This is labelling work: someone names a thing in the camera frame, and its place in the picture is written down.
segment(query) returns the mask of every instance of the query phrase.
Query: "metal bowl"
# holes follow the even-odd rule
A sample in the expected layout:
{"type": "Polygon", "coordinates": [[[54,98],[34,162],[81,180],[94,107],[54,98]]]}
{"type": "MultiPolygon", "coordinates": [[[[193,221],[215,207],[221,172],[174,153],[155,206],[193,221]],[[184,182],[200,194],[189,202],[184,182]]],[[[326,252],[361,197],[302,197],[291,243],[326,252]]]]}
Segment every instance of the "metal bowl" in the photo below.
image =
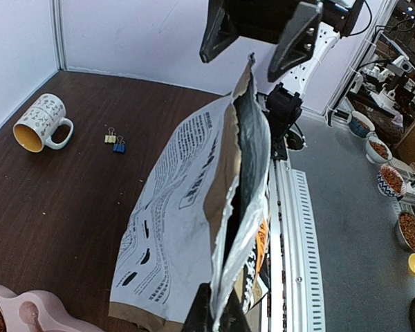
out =
{"type": "Polygon", "coordinates": [[[412,216],[415,219],[415,216],[412,213],[403,211],[400,213],[400,215],[398,216],[398,220],[395,224],[395,228],[394,228],[394,232],[395,232],[395,236],[396,236],[396,240],[398,242],[398,245],[406,252],[415,252],[415,250],[412,249],[412,247],[408,244],[406,238],[404,238],[404,234],[401,231],[401,226],[400,226],[400,218],[402,215],[404,214],[408,214],[410,216],[412,216]]]}

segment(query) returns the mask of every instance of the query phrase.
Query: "dark wood surface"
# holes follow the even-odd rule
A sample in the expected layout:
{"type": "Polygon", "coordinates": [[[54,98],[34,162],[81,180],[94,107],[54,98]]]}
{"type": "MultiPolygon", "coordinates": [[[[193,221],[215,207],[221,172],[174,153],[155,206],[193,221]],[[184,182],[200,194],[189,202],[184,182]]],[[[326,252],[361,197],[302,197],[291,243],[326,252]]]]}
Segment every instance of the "dark wood surface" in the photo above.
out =
{"type": "Polygon", "coordinates": [[[217,96],[153,82],[59,72],[0,131],[0,284],[50,291],[74,317],[135,331],[107,317],[118,247],[129,215],[181,120],[217,96]],[[32,154],[12,125],[42,94],[66,105],[75,133],[60,151],[32,154]],[[108,127],[126,154],[104,144],[108,127]]]}

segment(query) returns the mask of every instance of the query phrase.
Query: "blue binder clip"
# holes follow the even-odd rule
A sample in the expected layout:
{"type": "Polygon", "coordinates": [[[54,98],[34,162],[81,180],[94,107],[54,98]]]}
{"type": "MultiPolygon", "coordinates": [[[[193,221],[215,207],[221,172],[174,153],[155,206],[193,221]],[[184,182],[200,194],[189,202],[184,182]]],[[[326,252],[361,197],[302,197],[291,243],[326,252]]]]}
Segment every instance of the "blue binder clip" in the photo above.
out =
{"type": "Polygon", "coordinates": [[[125,148],[126,148],[125,142],[122,140],[117,147],[117,152],[119,154],[123,154],[125,152],[125,148]]]}
{"type": "Polygon", "coordinates": [[[120,146],[122,141],[123,141],[123,136],[117,136],[117,141],[112,147],[112,152],[118,152],[118,147],[120,146]]]}

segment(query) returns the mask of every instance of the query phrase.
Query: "pink pet bowl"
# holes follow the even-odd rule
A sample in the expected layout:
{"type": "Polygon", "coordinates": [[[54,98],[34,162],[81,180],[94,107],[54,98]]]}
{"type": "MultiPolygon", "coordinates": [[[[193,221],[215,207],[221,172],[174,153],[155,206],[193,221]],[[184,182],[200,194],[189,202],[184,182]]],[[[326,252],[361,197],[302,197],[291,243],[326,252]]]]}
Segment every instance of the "pink pet bowl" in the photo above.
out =
{"type": "Polygon", "coordinates": [[[7,332],[104,332],[71,317],[58,297],[43,290],[17,296],[0,285],[0,312],[7,332]]]}

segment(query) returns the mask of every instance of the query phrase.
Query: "binder clip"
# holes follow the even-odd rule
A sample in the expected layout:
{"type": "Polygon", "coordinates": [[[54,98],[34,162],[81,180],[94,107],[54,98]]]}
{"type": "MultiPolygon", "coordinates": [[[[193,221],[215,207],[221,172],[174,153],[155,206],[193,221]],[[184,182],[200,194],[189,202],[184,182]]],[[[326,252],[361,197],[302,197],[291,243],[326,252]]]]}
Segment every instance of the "binder clip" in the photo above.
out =
{"type": "Polygon", "coordinates": [[[117,152],[123,154],[125,152],[125,142],[122,140],[118,145],[117,152]]]}
{"type": "Polygon", "coordinates": [[[125,152],[125,142],[123,140],[123,136],[117,136],[117,142],[113,145],[112,151],[118,152],[119,154],[123,154],[125,152]]]}
{"type": "Polygon", "coordinates": [[[109,135],[104,135],[104,142],[105,143],[109,143],[109,144],[113,144],[116,142],[116,133],[115,133],[115,129],[110,127],[108,128],[108,132],[109,135]]]}

